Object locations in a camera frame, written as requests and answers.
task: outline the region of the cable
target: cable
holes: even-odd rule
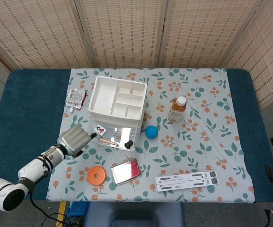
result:
[[[79,225],[79,224],[77,224],[77,223],[70,223],[70,221],[69,221],[69,223],[68,223],[68,222],[60,221],[60,220],[58,220],[58,219],[56,219],[56,218],[51,217],[50,215],[48,215],[45,211],[43,211],[40,207],[38,207],[38,206],[34,203],[34,201],[33,201],[33,199],[32,199],[32,193],[29,192],[29,194],[30,194],[30,197],[29,197],[29,198],[30,198],[31,204],[32,204],[35,208],[37,208],[39,211],[41,211],[41,212],[46,216],[46,218],[43,220],[43,222],[44,222],[47,218],[50,218],[50,219],[52,219],[52,220],[54,220],[54,221],[58,221],[58,222],[59,222],[58,225],[60,225],[60,224],[62,223],[62,224],[64,224],[64,225],[66,225],[67,227],[76,227],[76,226],[82,227],[81,225]],[[68,218],[66,215],[64,215],[64,214],[61,214],[61,215],[63,215],[67,220],[69,220],[69,218]]]
[[[39,211],[41,211],[47,218],[50,218],[50,219],[52,219],[52,220],[54,220],[54,221],[58,221],[58,222],[63,223],[63,224],[67,224],[67,223],[64,222],[64,221],[60,221],[60,220],[58,220],[58,219],[56,219],[56,218],[50,217],[45,211],[43,211],[41,208],[39,208],[38,206],[36,206],[36,204],[33,202],[33,199],[32,199],[32,193],[30,192],[29,194],[30,194],[30,201],[31,201],[32,205],[33,205],[35,208],[37,208]]]
[[[57,214],[57,215],[63,215],[64,217],[65,217],[65,219],[67,219],[68,220],[68,222],[69,222],[69,224],[70,224],[70,220],[69,220],[69,218],[66,216],[66,215],[64,215],[64,214],[61,214],[61,213],[53,213],[53,214],[50,214],[49,216],[52,216],[52,215],[54,215],[54,214]],[[48,217],[45,217],[45,219],[42,221],[42,225],[41,225],[41,227],[43,227],[44,226],[44,222],[46,221],[48,219]]]
[[[268,223],[264,227],[268,227],[270,225],[270,221],[271,221],[271,217],[270,217],[271,211],[264,209],[264,212],[265,212],[265,214],[266,214],[266,216],[268,218]]]

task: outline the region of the black cable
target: black cable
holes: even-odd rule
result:
[[[64,218],[65,218],[65,220],[67,219],[68,220],[68,223],[70,224],[70,220],[69,220],[69,218],[66,216],[66,215],[64,215],[64,214],[61,214],[61,213],[53,213],[53,214],[50,214],[49,216],[52,216],[52,215],[54,215],[54,214],[57,214],[57,215],[63,215],[64,216]],[[41,227],[43,227],[44,226],[44,222],[46,221],[48,219],[48,217],[45,217],[44,218],[44,220],[42,221],[42,225],[41,225]]]
[[[50,218],[50,219],[52,219],[52,220],[54,220],[54,221],[58,221],[58,222],[63,223],[63,224],[67,224],[67,223],[64,222],[64,221],[60,221],[60,220],[58,220],[58,219],[56,219],[56,218],[50,217],[45,211],[43,211],[41,208],[39,208],[38,206],[36,206],[36,204],[33,202],[33,199],[32,199],[32,193],[30,192],[29,194],[30,194],[30,201],[31,201],[32,205],[33,205],[35,208],[37,208],[39,211],[41,211],[47,218]]]
[[[270,210],[266,210],[266,209],[264,209],[264,211],[265,211],[265,214],[266,214],[266,216],[268,218],[268,223],[264,227],[268,227],[270,225],[270,221],[271,221],[271,217],[270,217],[271,211]]]

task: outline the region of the orange lid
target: orange lid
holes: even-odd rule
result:
[[[93,186],[102,185],[107,177],[107,173],[103,167],[95,166],[89,169],[87,174],[87,181]]]

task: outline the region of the table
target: table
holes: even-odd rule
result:
[[[105,70],[93,70],[94,75],[100,73],[104,75]],[[227,74],[235,118],[238,122],[240,143],[245,153],[247,170],[252,177],[255,200],[272,201],[273,193],[270,192],[273,192],[273,185],[267,181],[263,171],[264,164],[270,165],[273,169],[272,154],[250,76],[244,70],[228,69]],[[62,114],[64,114],[63,104],[69,76],[69,70],[16,70],[11,73],[0,104],[0,135],[6,138],[5,140],[0,138],[0,154],[3,156],[10,152],[12,155],[7,159],[0,158],[0,177],[16,181],[16,171],[13,169],[19,169],[38,153],[55,143]],[[24,89],[32,92],[26,94],[23,92]],[[28,98],[32,102],[27,106],[22,106],[19,97]],[[243,107],[245,99],[249,103],[246,108]],[[22,155],[26,158],[18,159],[18,156]],[[45,189],[45,187],[38,186],[35,198],[42,199]],[[140,193],[138,196],[144,198],[145,195],[146,193]]]

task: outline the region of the gray floor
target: gray floor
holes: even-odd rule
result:
[[[3,84],[0,83],[0,97]],[[273,137],[273,106],[263,111],[263,118],[268,136]],[[35,201],[47,213],[58,212],[58,202]],[[186,227],[248,227],[266,225],[264,209],[273,209],[271,203],[254,204],[215,204],[186,203],[184,204]],[[0,211],[0,227],[40,227],[44,215],[24,201],[11,212]],[[47,221],[44,227],[53,227],[55,222]],[[273,227],[273,216],[270,227]]]

